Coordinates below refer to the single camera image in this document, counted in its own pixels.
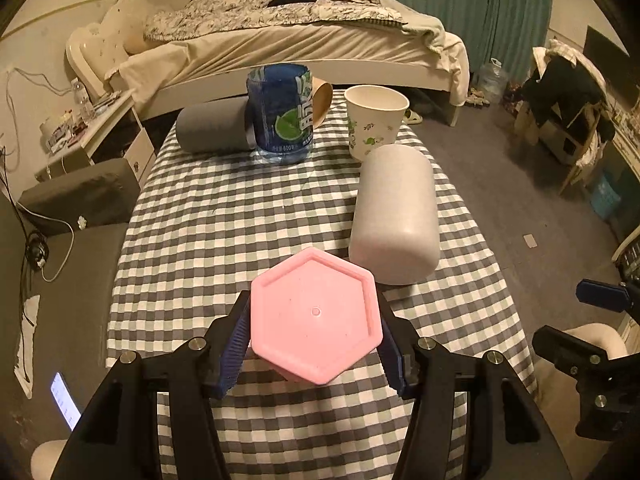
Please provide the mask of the pink hexagonal cup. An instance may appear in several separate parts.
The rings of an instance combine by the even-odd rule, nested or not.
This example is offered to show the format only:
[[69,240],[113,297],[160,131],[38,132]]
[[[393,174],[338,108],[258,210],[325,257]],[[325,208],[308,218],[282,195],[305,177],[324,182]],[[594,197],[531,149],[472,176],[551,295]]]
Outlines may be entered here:
[[308,247],[250,284],[250,345],[289,380],[325,385],[383,340],[370,271]]

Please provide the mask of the white plastic cup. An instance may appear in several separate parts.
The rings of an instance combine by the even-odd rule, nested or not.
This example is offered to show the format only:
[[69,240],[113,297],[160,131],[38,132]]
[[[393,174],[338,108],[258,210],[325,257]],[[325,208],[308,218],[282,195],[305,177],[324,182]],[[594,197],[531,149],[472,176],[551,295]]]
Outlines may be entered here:
[[348,256],[383,285],[421,283],[436,270],[440,238],[434,172],[416,148],[384,145],[362,162]]

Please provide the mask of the white paper cup green print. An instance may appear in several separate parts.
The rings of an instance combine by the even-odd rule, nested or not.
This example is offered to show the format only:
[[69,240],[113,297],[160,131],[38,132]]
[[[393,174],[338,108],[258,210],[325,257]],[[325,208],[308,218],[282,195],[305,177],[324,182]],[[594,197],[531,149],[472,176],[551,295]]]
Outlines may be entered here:
[[410,102],[402,93],[374,84],[358,84],[344,92],[349,153],[362,162],[370,151],[393,144]]

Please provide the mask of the grey plastic cup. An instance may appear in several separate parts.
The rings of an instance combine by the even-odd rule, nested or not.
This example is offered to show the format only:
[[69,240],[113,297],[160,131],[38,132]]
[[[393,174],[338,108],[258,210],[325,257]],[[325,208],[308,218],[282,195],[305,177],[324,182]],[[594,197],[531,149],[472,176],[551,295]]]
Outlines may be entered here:
[[256,148],[246,96],[185,107],[176,120],[180,148],[190,154],[249,152]]

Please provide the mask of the tan plastic cup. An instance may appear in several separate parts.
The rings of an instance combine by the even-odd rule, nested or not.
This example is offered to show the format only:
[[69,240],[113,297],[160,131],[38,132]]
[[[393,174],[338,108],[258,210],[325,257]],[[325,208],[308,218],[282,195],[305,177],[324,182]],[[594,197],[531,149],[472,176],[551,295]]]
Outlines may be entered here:
[[312,77],[312,124],[318,129],[326,119],[333,100],[333,86],[329,82]]

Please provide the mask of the glowing smartphone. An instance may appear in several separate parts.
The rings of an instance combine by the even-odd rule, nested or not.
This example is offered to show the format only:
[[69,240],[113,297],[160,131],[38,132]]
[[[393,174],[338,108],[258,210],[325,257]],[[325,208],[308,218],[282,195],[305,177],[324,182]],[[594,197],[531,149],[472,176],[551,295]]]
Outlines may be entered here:
[[70,395],[70,390],[68,390],[65,380],[59,372],[56,372],[53,376],[50,393],[66,425],[70,428],[70,431],[73,431],[80,421],[81,411]]

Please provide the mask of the white paper on sofa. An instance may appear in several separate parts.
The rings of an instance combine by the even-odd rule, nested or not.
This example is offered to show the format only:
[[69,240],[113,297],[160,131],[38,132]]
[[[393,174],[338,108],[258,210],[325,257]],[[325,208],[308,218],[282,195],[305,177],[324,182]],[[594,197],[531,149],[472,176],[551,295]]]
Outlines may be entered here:
[[39,304],[39,295],[32,296],[24,302],[14,365],[14,375],[28,400],[34,392],[34,341]]

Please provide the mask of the dark grey sofa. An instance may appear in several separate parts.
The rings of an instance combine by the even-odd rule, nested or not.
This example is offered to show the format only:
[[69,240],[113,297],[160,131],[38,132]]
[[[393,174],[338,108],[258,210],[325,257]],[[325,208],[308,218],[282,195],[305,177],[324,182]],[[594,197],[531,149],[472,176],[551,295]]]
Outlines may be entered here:
[[28,464],[42,442],[70,433],[50,393],[61,374],[79,406],[91,399],[106,374],[106,326],[112,288],[126,228],[95,226],[48,240],[50,258],[44,282],[34,276],[30,291],[39,296],[35,319],[34,392],[28,398],[14,375],[20,326],[23,223],[7,200],[1,203],[1,449]]

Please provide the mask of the wooden chair with clothes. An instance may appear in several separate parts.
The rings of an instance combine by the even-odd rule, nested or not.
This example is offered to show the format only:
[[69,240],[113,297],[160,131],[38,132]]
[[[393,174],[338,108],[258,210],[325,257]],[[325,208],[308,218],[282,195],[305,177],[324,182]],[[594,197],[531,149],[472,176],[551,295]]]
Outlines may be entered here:
[[530,145],[544,144],[570,168],[560,187],[565,191],[589,179],[613,140],[613,110],[603,75],[582,52],[551,39],[532,55],[533,71],[518,89],[514,133]]

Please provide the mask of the pair of sneakers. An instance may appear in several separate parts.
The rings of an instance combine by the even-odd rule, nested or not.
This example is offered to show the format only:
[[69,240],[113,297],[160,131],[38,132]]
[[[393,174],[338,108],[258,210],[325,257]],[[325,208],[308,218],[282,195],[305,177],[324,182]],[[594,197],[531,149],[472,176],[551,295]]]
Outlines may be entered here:
[[468,96],[466,97],[465,104],[472,107],[483,108],[488,107],[490,102],[482,90],[471,88]]

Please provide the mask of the large water jug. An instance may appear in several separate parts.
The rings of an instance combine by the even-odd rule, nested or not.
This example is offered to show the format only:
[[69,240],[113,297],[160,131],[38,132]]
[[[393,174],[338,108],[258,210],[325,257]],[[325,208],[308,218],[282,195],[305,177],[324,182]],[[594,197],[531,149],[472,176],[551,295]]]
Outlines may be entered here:
[[499,104],[502,100],[509,74],[498,58],[491,58],[480,66],[476,74],[475,88],[483,92],[490,104]]

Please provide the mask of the beige slipper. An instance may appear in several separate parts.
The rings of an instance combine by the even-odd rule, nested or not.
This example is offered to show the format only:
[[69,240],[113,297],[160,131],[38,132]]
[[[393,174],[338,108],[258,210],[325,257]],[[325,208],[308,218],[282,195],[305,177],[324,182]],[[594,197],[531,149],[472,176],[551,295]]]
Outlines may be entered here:
[[423,117],[414,110],[405,110],[404,119],[402,120],[406,125],[419,125],[423,122]]

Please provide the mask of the white bedside table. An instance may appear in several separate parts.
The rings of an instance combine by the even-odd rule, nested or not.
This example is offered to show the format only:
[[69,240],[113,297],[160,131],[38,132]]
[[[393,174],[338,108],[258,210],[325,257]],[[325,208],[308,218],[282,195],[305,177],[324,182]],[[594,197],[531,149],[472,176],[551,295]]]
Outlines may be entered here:
[[[116,127],[131,117],[136,134],[131,141],[116,140]],[[96,156],[124,158],[140,186],[149,177],[156,155],[152,141],[134,109],[132,91],[122,93],[104,112],[81,131],[77,141],[65,145],[35,171],[37,182],[44,182],[69,172],[97,164]]]

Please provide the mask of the clear water bottle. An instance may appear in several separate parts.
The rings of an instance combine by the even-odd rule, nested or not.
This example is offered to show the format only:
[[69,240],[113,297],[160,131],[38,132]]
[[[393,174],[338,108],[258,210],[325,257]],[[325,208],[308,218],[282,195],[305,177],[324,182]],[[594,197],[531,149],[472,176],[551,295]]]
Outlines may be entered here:
[[70,84],[72,85],[73,97],[78,108],[79,116],[88,124],[88,122],[91,122],[94,116],[96,116],[89,98],[89,93],[85,85],[78,78],[74,78]]

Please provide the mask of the bed with beige sheet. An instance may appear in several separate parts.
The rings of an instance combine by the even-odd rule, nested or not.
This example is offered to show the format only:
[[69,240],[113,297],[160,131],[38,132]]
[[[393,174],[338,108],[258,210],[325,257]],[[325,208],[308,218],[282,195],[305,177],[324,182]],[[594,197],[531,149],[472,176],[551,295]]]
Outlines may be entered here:
[[396,0],[401,28],[368,23],[270,26],[214,32],[195,39],[158,42],[129,55],[103,38],[99,23],[74,30],[66,60],[97,100],[111,90],[131,90],[145,118],[203,102],[240,96],[250,70],[297,63],[332,84],[387,84],[446,92],[463,105],[470,82],[466,47],[434,16]]

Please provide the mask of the blue drink can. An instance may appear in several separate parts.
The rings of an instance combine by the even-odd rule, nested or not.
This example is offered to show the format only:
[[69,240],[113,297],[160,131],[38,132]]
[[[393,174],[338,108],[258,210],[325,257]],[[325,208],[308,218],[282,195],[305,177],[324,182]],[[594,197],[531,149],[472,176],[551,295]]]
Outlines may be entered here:
[[255,67],[247,75],[246,88],[262,157],[279,165],[302,162],[314,137],[308,67],[293,63]]

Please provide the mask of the cream pillow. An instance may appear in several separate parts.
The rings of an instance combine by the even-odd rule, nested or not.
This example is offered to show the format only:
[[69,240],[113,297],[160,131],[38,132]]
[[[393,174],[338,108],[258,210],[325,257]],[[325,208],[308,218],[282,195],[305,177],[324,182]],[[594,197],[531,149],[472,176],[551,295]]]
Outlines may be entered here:
[[158,11],[148,0],[117,0],[106,12],[100,25],[103,38],[129,55],[157,46],[144,36],[145,24]]

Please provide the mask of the floral patterned quilt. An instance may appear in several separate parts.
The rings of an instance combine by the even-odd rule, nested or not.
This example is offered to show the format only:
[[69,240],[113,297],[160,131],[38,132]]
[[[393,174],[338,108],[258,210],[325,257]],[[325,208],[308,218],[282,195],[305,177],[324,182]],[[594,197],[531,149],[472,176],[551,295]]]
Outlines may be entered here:
[[157,11],[144,23],[143,37],[156,42],[195,39],[214,32],[270,26],[368,23],[401,28],[401,14],[378,0],[316,0],[270,6],[271,0],[191,0],[183,8]]

